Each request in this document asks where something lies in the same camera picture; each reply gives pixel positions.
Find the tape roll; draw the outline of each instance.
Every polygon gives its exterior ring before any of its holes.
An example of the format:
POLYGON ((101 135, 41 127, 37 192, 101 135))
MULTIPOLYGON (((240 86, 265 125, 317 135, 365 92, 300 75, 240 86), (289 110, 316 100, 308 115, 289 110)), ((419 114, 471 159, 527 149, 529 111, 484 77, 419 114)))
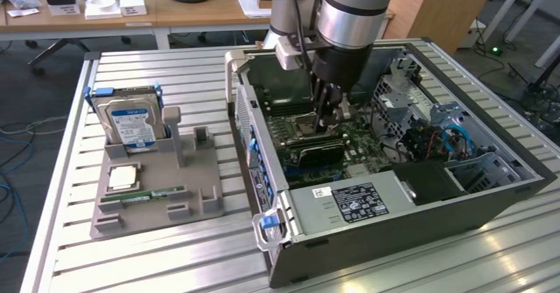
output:
POLYGON ((93 7, 103 12, 112 12, 119 8, 119 5, 116 0, 87 0, 85 7, 93 7))

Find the hard drive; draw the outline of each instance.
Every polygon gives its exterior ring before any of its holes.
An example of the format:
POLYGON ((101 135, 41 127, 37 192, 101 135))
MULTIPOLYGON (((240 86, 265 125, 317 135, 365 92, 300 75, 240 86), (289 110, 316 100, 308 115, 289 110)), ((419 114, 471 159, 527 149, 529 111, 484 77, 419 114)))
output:
POLYGON ((161 118, 161 88, 85 88, 85 100, 97 114, 109 144, 123 144, 129 153, 151 151, 167 138, 161 118))

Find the motherboard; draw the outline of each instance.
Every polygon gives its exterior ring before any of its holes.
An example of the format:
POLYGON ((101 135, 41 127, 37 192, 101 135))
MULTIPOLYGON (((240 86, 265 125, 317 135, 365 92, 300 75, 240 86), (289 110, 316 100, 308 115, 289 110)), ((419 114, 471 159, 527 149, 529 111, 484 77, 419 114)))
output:
POLYGON ((291 189, 369 175, 391 164, 368 120, 357 116, 315 133, 315 114, 268 116, 267 125, 291 189))

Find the aluminum extrusion table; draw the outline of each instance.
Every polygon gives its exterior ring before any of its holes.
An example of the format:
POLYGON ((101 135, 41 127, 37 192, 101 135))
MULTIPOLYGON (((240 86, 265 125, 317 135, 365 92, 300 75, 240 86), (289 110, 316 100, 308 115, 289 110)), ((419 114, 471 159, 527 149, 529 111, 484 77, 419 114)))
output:
MULTIPOLYGON (((412 42, 560 174, 559 147, 436 46, 412 42)), ((84 61, 21 292, 559 292, 560 180, 476 231, 289 287, 268 288, 225 113, 223 56, 241 48, 249 47, 107 52, 84 61), (85 86, 155 83, 163 86, 165 105, 181 107, 180 131, 208 125, 216 134, 225 215, 93 241, 104 134, 81 91, 85 86)), ((451 100, 429 74, 423 76, 439 101, 451 100)))

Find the hard drive label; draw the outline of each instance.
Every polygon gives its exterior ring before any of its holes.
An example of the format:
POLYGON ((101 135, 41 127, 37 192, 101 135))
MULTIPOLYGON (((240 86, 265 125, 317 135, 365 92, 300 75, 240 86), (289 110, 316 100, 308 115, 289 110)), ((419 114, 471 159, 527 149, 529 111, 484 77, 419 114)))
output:
POLYGON ((151 124, 147 123, 149 114, 145 109, 112 111, 111 114, 125 146, 145 147, 155 144, 156 136, 151 124))
POLYGON ((332 190, 347 223, 353 223, 388 214, 388 209, 372 183, 332 190))

